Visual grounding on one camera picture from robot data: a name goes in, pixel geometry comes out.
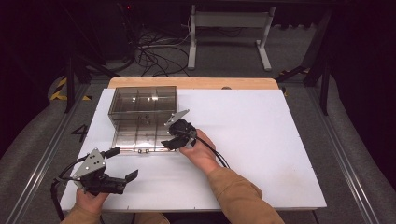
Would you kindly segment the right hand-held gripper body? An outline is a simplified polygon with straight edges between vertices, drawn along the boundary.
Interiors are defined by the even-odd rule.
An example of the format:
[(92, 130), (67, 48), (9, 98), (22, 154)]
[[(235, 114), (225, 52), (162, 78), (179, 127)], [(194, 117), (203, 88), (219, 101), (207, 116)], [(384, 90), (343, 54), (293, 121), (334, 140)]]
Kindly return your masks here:
[(168, 133), (173, 138), (180, 139), (180, 147), (192, 148), (196, 143), (197, 132), (189, 122), (183, 119), (188, 112), (189, 109), (173, 113), (164, 126), (168, 128)]

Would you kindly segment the yellow black floor tape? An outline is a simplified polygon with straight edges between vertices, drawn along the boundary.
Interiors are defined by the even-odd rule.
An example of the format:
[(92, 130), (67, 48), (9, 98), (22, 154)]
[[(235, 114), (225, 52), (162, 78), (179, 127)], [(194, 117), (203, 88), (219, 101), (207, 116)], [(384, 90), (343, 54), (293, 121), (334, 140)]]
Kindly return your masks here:
[(63, 77), (60, 80), (60, 82), (58, 83), (57, 87), (55, 88), (53, 94), (51, 95), (51, 97), (50, 97), (51, 101), (54, 101), (54, 100), (66, 101), (67, 100), (67, 96), (62, 95), (62, 89), (64, 88), (66, 83), (67, 83), (67, 78)]

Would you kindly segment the aluminium rail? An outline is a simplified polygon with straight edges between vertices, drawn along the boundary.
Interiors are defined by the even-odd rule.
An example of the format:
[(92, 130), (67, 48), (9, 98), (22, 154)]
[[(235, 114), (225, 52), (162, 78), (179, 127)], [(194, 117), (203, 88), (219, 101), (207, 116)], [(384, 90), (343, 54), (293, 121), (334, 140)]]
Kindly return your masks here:
[(29, 176), (28, 182), (25, 185), (23, 192), (21, 193), (16, 204), (14, 205), (13, 210), (10, 212), (5, 224), (20, 224), (28, 206), (33, 200), (46, 172), (48, 171), (55, 154), (57, 153), (65, 130), (67, 129), (70, 120), (78, 108), (79, 102), (82, 100), (88, 88), (88, 84), (81, 84), (79, 87), (77, 87), (77, 90), (75, 91), (75, 100), (77, 100), (77, 102), (71, 105), (67, 113), (63, 113), (62, 119), (58, 124), (56, 131), (47, 144), (37, 166)]
[(313, 88), (306, 89), (307, 94), (314, 105), (325, 132), (330, 137), (332, 152), (343, 173), (348, 188), (361, 212), (365, 224), (380, 224), (379, 219), (370, 203), (365, 190), (345, 152), (345, 149), (332, 125), (328, 116), (322, 111), (319, 105), (319, 97)]

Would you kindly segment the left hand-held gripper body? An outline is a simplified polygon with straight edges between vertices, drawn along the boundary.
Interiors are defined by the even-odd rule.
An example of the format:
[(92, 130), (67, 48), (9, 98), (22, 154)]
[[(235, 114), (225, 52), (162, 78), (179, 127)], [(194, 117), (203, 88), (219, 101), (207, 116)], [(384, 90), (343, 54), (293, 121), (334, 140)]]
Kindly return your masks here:
[(73, 174), (74, 183), (79, 189), (92, 195), (99, 193), (122, 194), (126, 187), (125, 178), (111, 177), (105, 173), (105, 151), (95, 148)]

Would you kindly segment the grey metal stand frame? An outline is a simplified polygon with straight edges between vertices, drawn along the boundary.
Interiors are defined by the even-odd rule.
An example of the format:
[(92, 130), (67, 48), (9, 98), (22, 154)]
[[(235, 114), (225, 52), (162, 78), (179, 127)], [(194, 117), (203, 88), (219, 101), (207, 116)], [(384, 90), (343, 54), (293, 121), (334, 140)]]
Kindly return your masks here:
[(199, 11), (196, 5), (192, 5), (190, 20), (191, 43), (188, 68), (190, 70), (195, 68), (197, 52), (197, 27), (262, 28), (262, 38), (258, 39), (255, 45), (261, 57), (263, 69), (265, 71), (271, 71), (272, 65), (270, 64), (265, 45), (275, 12), (276, 9), (274, 7), (270, 7), (265, 12), (205, 12)]

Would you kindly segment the black metal stand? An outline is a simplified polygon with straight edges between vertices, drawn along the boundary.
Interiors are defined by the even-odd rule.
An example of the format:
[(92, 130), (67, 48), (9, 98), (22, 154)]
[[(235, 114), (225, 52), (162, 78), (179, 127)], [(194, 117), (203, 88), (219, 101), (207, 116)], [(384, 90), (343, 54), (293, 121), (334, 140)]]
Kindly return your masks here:
[(330, 63), (328, 62), (325, 35), (331, 17), (332, 11), (327, 9), (318, 24), (302, 63), (290, 71), (283, 71), (276, 78), (276, 82), (281, 83), (308, 69), (307, 75), (303, 80), (306, 87), (314, 87), (318, 80), (321, 79), (319, 107), (325, 116), (328, 115), (327, 102), (330, 83)]
[(66, 97), (67, 105), (65, 112), (68, 113), (73, 108), (77, 100), (75, 91), (75, 78), (78, 79), (80, 84), (89, 84), (92, 80), (88, 66), (94, 68), (107, 77), (113, 78), (118, 75), (107, 68), (104, 68), (99, 63), (94, 62), (86, 56), (79, 53), (70, 55), (66, 61), (65, 77), (66, 77)]

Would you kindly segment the person's right hand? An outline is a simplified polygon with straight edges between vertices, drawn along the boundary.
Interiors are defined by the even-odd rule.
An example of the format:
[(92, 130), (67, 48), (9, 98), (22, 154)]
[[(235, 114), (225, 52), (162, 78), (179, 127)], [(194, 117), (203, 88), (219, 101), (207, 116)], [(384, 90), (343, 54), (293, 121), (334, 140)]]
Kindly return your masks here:
[(220, 165), (216, 161), (215, 144), (201, 130), (197, 129), (198, 140), (192, 148), (182, 147), (179, 151), (186, 156), (205, 175), (210, 174)]

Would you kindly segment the smoky transparent drawer box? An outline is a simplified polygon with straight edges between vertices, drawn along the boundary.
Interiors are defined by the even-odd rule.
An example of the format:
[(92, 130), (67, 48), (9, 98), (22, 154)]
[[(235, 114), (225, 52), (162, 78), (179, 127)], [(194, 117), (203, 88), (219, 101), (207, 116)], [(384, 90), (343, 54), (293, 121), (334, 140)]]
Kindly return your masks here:
[(177, 112), (177, 86), (116, 88), (108, 111), (115, 127), (129, 121), (167, 121)]

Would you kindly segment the person's left leg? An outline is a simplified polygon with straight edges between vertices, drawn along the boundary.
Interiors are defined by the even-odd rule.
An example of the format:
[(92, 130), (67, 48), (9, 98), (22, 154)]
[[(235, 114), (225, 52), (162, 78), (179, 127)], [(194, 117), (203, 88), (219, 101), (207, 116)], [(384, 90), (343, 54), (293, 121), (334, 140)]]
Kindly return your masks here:
[(134, 224), (170, 224), (162, 213), (137, 213)]

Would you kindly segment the white board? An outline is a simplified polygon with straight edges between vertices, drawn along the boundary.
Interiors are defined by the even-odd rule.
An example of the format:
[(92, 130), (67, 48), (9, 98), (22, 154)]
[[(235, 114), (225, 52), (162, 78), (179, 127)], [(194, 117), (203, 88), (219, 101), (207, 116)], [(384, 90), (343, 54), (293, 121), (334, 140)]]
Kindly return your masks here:
[[(203, 130), (238, 174), (254, 183), (277, 210), (313, 210), (326, 201), (280, 90), (181, 90), (178, 106)], [(138, 172), (110, 212), (216, 211), (205, 175), (178, 152), (124, 153), (109, 159), (111, 176)]]

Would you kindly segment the wooden table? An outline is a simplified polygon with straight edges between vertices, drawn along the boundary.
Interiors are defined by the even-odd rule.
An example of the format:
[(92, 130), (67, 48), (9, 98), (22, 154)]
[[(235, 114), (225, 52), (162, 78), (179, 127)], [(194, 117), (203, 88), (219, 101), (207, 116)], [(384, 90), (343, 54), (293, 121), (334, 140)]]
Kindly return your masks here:
[(177, 86), (196, 90), (277, 90), (273, 78), (244, 77), (113, 77), (108, 88)]

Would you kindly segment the person's left hand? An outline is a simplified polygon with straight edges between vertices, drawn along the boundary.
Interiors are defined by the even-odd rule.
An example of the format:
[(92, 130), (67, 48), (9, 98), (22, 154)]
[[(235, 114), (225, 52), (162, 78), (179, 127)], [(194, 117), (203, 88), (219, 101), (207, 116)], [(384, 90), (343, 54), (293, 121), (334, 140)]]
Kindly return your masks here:
[(108, 196), (108, 193), (101, 192), (98, 195), (92, 195), (82, 189), (77, 189), (76, 205), (90, 213), (100, 214)]

